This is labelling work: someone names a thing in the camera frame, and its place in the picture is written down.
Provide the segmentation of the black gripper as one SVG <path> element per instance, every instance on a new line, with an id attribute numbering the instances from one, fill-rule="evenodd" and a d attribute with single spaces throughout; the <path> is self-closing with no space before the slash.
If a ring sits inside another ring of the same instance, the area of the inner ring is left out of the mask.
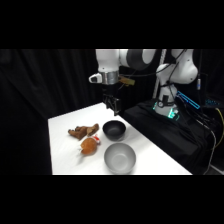
<path id="1" fill-rule="evenodd" d="M 111 98 L 114 98 L 114 116 L 117 116 L 120 112 L 120 99 L 117 99 L 119 95 L 119 85 L 103 85 L 103 103 L 106 105 L 106 109 L 112 109 Z"/>

